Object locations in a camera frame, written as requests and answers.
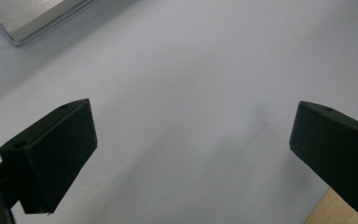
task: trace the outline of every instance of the mounting hole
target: mounting hole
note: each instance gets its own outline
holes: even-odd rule
[[[13,145],[14,148],[25,147],[28,144],[27,141],[21,141]]]

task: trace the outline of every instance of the screw hole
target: screw hole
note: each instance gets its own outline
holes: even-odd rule
[[[13,145],[14,148],[25,147],[28,144],[27,141],[21,141]]]

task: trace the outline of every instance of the white table surface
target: white table surface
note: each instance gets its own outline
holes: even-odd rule
[[[289,149],[298,101],[358,119],[358,1],[100,0],[0,36],[0,146],[90,98],[99,147],[31,223],[302,223],[327,189]]]

